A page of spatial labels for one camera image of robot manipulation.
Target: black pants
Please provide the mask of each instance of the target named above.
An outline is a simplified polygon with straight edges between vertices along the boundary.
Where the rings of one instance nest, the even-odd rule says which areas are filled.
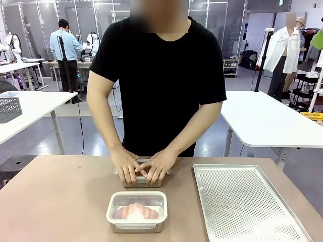
[[[273,78],[268,90],[268,95],[282,102],[282,93],[287,74],[283,73],[286,56],[282,56],[273,72]]]
[[[71,88],[73,92],[77,92],[77,61],[76,60],[68,60],[68,68],[70,73],[70,81],[71,81]],[[69,92],[70,91],[70,85],[69,81],[67,79],[67,72],[65,69],[64,61],[59,60],[59,70],[60,70],[60,76],[62,81],[62,87],[63,92]]]

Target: gray basket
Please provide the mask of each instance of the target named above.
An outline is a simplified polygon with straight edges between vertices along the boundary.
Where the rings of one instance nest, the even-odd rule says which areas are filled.
[[[0,124],[5,124],[22,115],[18,97],[0,98]]]

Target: person in blue shirt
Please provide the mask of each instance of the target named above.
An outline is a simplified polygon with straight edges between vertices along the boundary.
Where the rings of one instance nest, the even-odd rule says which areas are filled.
[[[69,22],[65,19],[59,20],[59,30],[53,32],[50,35],[50,50],[55,59],[57,59],[59,63],[60,76],[62,81],[63,92],[70,91],[70,86],[67,78],[67,72],[65,70],[64,62],[63,62],[63,53],[59,41],[59,36],[62,37],[64,42],[64,49],[66,58],[68,61],[69,68],[69,77],[71,81],[71,88],[73,92],[77,92],[77,57],[76,51],[82,51],[82,45],[77,41],[73,34],[69,32]],[[75,96],[72,98],[72,103],[78,103],[82,100]]]

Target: stool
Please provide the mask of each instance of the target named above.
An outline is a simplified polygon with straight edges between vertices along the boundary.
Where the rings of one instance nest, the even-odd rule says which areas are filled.
[[[0,165],[0,189],[5,186],[5,180],[11,180],[37,155],[15,155]]]

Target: man's hand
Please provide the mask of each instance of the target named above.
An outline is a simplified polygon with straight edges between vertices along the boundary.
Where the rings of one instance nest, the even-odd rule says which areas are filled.
[[[135,168],[138,168],[139,164],[136,159],[139,159],[139,156],[123,147],[111,151],[111,160],[115,165],[122,182],[126,181],[129,184],[137,182]],[[147,177],[145,170],[141,170],[140,173],[144,177]]]
[[[164,149],[156,153],[151,161],[142,163],[135,172],[143,171],[145,167],[151,166],[146,182],[148,184],[153,184],[159,180],[163,180],[167,171],[169,171],[174,165],[178,154],[170,149]]]

